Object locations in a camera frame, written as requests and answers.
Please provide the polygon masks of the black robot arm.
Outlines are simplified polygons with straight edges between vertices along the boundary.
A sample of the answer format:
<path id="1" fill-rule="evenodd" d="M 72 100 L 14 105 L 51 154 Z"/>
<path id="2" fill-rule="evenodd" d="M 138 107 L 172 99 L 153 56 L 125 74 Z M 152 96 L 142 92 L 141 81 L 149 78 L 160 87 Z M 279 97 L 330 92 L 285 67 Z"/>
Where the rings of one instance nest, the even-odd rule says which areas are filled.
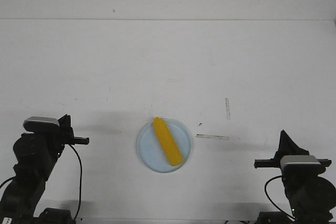
<path id="1" fill-rule="evenodd" d="M 74 135 L 67 114 L 59 119 L 31 116 L 23 128 L 25 133 L 13 145 L 15 175 L 1 183 L 6 187 L 1 223 L 76 223 L 77 215 L 66 209 L 45 208 L 38 217 L 34 213 L 65 146 L 87 145 L 89 138 Z"/>
<path id="2" fill-rule="evenodd" d="M 280 132 L 278 150 L 271 159 L 257 159 L 255 168 L 278 168 L 289 201 L 288 214 L 279 206 L 276 211 L 261 211 L 256 223 L 330 223 L 335 208 L 335 186 L 321 177 L 330 159 L 317 159 L 300 148 L 286 133 Z"/>

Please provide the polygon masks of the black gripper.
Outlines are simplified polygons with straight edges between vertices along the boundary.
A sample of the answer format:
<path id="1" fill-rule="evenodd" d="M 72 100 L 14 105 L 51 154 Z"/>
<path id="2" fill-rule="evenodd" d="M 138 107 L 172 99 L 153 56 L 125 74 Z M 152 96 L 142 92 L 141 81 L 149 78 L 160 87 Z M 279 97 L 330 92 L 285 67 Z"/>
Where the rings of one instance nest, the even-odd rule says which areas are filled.
<path id="1" fill-rule="evenodd" d="M 57 136 L 57 141 L 59 144 L 59 150 L 57 151 L 58 157 L 61 156 L 65 145 L 88 145 L 88 137 L 76 137 L 74 135 L 74 130 L 71 126 L 71 116 L 65 114 L 59 120 L 59 133 Z"/>
<path id="2" fill-rule="evenodd" d="M 254 161 L 254 168 L 278 168 L 284 177 L 318 176 L 323 174 L 330 165 L 330 159 L 318 159 L 309 151 L 300 148 L 285 130 L 280 132 L 278 150 L 274 157 Z"/>

